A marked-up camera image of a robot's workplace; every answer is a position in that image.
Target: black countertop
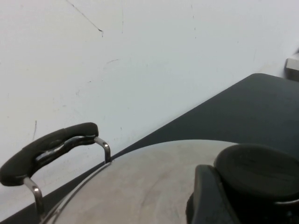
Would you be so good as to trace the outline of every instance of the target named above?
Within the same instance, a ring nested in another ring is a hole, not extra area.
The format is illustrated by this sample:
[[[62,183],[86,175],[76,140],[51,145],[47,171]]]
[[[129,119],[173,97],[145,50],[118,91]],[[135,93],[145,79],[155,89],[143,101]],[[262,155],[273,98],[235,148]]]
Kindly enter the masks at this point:
[[[299,83],[251,75],[113,157],[160,142],[187,139],[263,144],[299,159]],[[46,211],[102,165],[47,195]],[[19,223],[38,223],[33,204],[1,222]]]

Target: metal object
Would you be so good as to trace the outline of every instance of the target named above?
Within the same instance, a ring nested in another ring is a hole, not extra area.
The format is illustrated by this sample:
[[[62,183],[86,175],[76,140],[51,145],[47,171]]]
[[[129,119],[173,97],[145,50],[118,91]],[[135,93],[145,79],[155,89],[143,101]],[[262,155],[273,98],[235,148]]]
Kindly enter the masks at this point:
[[[86,178],[41,223],[185,224],[195,167],[212,165],[233,144],[182,140],[122,155]]]
[[[294,200],[294,201],[289,201],[289,202],[275,202],[275,205],[279,206],[290,206],[290,205],[296,205],[299,204],[299,199]]]
[[[94,142],[99,144],[100,146],[103,147],[104,152],[105,152],[105,164],[109,164],[111,162],[111,151],[110,151],[110,146],[103,140],[100,139],[99,137],[94,138]],[[37,214],[40,218],[40,220],[43,220],[45,218],[45,211],[44,211],[44,205],[43,205],[43,195],[40,190],[40,188],[37,186],[37,184],[31,180],[29,177],[26,177],[24,179],[24,184],[31,190],[31,192],[34,195],[35,198],[35,205],[36,205],[36,211]]]
[[[46,224],[50,221],[50,219],[55,222],[61,211],[65,208],[68,202],[76,195],[76,193],[84,187],[84,185],[89,182],[94,176],[96,176],[100,171],[108,167],[111,163],[106,163],[104,166],[100,167],[96,171],[94,171],[92,174],[90,174],[87,178],[85,178],[78,186],[76,186],[61,202],[59,202],[54,208],[51,209],[51,211],[47,214],[45,219],[40,224]]]
[[[105,150],[105,164],[111,162],[110,146],[103,139],[100,139],[99,137],[95,137],[94,142],[102,146],[103,149]]]
[[[36,201],[36,211],[39,218],[42,220],[45,217],[45,210],[43,206],[43,195],[40,188],[29,177],[24,179],[24,184],[31,190]]]

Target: pot handle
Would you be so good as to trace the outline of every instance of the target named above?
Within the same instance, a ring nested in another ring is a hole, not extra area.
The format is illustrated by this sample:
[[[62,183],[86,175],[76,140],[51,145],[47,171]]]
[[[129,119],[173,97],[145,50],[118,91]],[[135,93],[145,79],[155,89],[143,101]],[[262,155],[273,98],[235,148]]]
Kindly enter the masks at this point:
[[[4,186],[25,184],[34,193],[37,212],[43,217],[42,194],[31,176],[71,149],[93,143],[104,148],[105,163],[110,162],[110,147],[98,136],[98,127],[94,123],[83,123],[47,134],[25,146],[0,168],[0,183]]]

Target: black handle grip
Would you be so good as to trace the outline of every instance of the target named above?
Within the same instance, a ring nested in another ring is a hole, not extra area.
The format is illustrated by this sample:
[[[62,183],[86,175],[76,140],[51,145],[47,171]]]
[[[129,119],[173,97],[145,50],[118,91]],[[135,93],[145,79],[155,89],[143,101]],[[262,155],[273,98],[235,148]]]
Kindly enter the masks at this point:
[[[96,124],[84,123],[43,136],[25,146],[0,168],[0,183],[5,186],[22,185],[24,178],[31,177],[72,148],[93,144],[98,135]]]

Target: stainless steel lid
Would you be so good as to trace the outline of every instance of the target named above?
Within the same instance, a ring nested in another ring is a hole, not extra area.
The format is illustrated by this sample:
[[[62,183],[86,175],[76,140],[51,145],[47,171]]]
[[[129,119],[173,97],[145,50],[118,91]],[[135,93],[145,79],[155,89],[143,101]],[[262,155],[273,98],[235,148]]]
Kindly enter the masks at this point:
[[[234,143],[182,140],[125,154],[59,205],[48,223],[185,224],[194,171]]]

